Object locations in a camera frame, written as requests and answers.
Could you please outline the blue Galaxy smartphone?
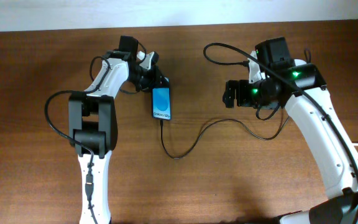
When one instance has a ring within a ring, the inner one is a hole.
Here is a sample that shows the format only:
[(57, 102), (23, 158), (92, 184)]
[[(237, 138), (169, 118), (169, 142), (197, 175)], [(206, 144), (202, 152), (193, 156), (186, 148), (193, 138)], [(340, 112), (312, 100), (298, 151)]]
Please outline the blue Galaxy smartphone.
[(152, 90), (152, 116), (156, 119), (171, 120), (170, 89)]

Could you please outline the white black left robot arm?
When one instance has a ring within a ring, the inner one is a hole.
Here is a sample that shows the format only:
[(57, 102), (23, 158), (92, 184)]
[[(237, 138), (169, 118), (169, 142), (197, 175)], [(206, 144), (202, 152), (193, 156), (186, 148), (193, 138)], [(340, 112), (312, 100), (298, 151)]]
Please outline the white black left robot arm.
[(157, 66), (158, 54), (139, 51), (140, 42), (123, 35), (119, 47), (107, 51), (92, 84), (69, 97), (69, 136), (81, 169), (80, 223), (111, 223), (108, 202), (108, 168), (117, 144), (115, 98), (129, 81), (136, 91), (153, 93), (168, 88), (169, 80)]

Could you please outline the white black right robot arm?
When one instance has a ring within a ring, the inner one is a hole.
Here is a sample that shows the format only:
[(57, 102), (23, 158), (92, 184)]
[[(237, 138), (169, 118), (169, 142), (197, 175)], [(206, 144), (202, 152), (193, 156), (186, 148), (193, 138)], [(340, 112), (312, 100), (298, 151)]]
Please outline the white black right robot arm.
[(305, 138), (328, 198), (307, 211), (281, 215), (275, 223), (358, 223), (358, 152), (316, 65), (292, 58), (283, 37), (257, 44), (243, 64), (249, 78), (226, 83), (226, 107), (283, 108)]

